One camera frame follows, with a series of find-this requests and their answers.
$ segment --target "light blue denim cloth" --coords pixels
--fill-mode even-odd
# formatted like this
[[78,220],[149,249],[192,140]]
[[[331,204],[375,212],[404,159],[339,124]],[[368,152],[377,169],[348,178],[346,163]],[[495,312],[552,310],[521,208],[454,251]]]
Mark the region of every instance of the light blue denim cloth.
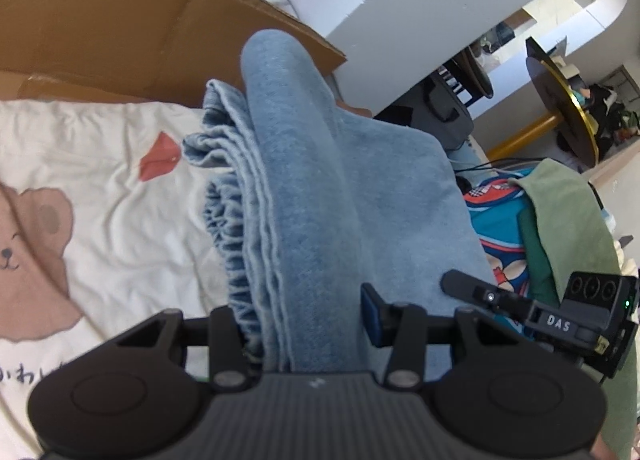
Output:
[[[229,305],[265,370],[380,373],[388,350],[368,342],[360,285],[434,315],[452,268],[494,283],[440,144],[421,131],[335,105],[293,37],[263,30],[241,56],[246,98],[212,80],[203,132],[183,142],[212,174],[204,216],[229,274]],[[428,353],[427,378],[450,368]]]

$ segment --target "green cloth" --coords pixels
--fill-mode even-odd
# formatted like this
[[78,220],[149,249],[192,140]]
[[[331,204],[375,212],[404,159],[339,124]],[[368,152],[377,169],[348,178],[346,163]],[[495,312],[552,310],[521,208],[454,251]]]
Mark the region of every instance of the green cloth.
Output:
[[527,256],[527,270],[529,270],[529,297],[553,307],[559,307],[556,282],[551,271],[549,259],[538,238],[536,212],[529,199],[527,206],[518,214],[518,229]]
[[[535,208],[538,237],[551,265],[558,299],[564,296],[573,271],[620,273],[613,239],[584,178],[562,164],[544,160],[517,183]],[[591,368],[586,370],[600,379]],[[602,437],[618,458],[628,458],[636,428],[635,345],[622,370],[607,379],[603,389],[608,411]]]

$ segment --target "fabric pile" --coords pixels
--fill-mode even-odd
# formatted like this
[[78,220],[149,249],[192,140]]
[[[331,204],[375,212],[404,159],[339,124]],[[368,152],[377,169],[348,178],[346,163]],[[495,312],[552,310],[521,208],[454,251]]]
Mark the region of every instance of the fabric pile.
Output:
[[[465,201],[500,287],[558,307],[574,271],[638,276],[636,263],[625,261],[614,242],[588,182],[553,160],[523,173],[499,173],[469,191]],[[600,380],[601,374],[585,369]],[[635,347],[604,391],[609,409],[602,435],[626,458],[636,424]]]
[[[230,168],[212,176],[205,217],[250,351],[265,370],[380,372],[388,352],[362,328],[362,283],[452,315],[444,272],[493,281],[449,161],[426,133],[335,106],[287,34],[254,35],[241,68],[246,97],[210,81],[203,132],[183,151]],[[448,350],[428,354],[429,379],[448,368]]]

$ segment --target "black mount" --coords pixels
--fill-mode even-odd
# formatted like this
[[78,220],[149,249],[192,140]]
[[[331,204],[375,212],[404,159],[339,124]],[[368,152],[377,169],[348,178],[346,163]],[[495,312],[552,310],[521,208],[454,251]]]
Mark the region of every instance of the black mount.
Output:
[[[598,339],[589,332],[597,329],[570,320],[587,331],[562,340],[540,322],[554,309],[458,272],[442,287],[526,325],[538,322],[538,335],[563,349],[594,353]],[[283,460],[305,458],[320,443],[333,444],[316,455],[322,459],[378,458],[385,450],[395,459],[582,458],[577,452],[592,445],[605,398],[564,354],[473,308],[431,316],[385,303],[370,284],[361,294],[370,342],[392,348],[382,382],[370,373],[252,375],[228,307],[187,320],[170,309],[34,388],[28,414],[47,460],[189,460],[207,451],[259,460],[275,454],[273,436],[287,445],[276,455]],[[184,371],[186,350],[205,345],[209,380],[196,382]],[[454,365],[437,382],[423,381],[429,345],[449,345]]]

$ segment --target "cardboard box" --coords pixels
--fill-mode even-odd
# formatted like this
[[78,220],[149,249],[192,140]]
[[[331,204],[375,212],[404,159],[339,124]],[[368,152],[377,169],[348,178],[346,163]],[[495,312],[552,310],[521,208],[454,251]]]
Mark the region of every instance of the cardboard box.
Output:
[[0,98],[202,104],[219,78],[242,87],[239,55],[276,28],[326,75],[344,56],[263,0],[0,0]]

